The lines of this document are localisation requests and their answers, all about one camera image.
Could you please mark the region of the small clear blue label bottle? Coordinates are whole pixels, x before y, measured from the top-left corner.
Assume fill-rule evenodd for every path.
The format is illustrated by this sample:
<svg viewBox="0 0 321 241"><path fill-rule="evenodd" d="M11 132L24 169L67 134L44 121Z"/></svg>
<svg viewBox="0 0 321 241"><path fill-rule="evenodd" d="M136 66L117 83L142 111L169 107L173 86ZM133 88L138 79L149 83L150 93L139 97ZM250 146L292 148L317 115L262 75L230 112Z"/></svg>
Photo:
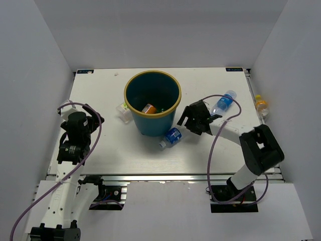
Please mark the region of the small clear blue label bottle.
<svg viewBox="0 0 321 241"><path fill-rule="evenodd" d="M162 149L170 148L178 143L183 137L182 131L176 127L171 128L160 141L159 145Z"/></svg>

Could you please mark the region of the large blue label water bottle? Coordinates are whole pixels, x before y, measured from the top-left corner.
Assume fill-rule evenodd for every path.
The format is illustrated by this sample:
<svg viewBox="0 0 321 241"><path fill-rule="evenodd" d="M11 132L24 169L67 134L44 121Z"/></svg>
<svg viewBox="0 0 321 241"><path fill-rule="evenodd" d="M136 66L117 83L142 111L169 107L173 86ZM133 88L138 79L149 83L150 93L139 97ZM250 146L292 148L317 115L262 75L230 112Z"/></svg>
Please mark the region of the large blue label water bottle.
<svg viewBox="0 0 321 241"><path fill-rule="evenodd" d="M224 97L221 97L217 103L211 108L210 115L224 115L228 108L233 103L232 99L235 99L237 96L236 92L233 90L228 90Z"/></svg>

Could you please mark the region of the orange juice bottle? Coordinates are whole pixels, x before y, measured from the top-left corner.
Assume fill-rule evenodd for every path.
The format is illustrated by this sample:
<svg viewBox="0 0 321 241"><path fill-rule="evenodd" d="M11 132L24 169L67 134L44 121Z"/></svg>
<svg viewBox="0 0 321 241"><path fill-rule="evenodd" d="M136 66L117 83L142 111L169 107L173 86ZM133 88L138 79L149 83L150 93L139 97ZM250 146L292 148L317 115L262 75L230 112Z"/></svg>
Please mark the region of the orange juice bottle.
<svg viewBox="0 0 321 241"><path fill-rule="evenodd" d="M146 114L155 114L156 113L156 108L152 104L146 104L146 106L142 109L143 113Z"/></svg>

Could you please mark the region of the yellow cap bottle off table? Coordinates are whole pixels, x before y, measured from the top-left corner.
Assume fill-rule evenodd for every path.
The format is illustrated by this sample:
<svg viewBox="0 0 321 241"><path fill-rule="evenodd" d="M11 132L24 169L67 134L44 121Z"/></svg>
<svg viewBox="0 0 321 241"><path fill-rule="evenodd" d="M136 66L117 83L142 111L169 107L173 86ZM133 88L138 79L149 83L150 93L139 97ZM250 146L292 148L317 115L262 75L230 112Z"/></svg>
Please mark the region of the yellow cap bottle off table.
<svg viewBox="0 0 321 241"><path fill-rule="evenodd" d="M268 104L262 99L261 95L255 96L255 108L262 117L267 117L269 115Z"/></svg>

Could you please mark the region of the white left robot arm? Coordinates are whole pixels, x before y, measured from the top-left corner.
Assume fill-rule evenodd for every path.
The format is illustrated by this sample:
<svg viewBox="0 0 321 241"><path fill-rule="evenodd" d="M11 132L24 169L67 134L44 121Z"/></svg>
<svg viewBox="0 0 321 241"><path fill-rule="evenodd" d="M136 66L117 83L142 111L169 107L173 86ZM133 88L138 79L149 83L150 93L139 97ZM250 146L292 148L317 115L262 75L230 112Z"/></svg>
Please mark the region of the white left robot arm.
<svg viewBox="0 0 321 241"><path fill-rule="evenodd" d="M56 184L45 193L51 199L40 225L31 229L31 240L80 240L80 217L93 200L101 200L106 194L97 177L79 179L85 161L96 147L91 134L101 130L104 118L87 104L82 111L75 105L70 102L58 108L65 132L59 142Z"/></svg>

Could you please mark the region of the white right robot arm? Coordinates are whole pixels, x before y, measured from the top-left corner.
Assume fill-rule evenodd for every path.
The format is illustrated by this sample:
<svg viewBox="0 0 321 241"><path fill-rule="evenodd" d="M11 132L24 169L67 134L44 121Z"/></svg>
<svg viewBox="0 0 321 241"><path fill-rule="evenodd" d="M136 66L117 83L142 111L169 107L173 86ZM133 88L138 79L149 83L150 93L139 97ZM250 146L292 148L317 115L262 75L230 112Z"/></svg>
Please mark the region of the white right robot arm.
<svg viewBox="0 0 321 241"><path fill-rule="evenodd" d="M232 121L235 117L211 116L205 103L199 100L185 107L177 123L194 134L223 137L241 147L245 164L227 180L226 193L232 200L240 199L244 188L284 160L284 153L267 125L245 126Z"/></svg>

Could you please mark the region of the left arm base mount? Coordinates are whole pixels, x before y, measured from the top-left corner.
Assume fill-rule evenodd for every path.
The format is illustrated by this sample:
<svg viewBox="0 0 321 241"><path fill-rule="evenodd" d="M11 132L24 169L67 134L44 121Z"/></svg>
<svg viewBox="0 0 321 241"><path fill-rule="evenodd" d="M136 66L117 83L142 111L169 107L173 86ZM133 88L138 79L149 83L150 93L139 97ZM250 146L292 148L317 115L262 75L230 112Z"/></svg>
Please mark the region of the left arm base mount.
<svg viewBox="0 0 321 241"><path fill-rule="evenodd" d="M80 185L93 184L97 187L98 195L89 207L90 210L122 210L121 204L122 187L120 185L105 184L102 176L87 175L79 180Z"/></svg>

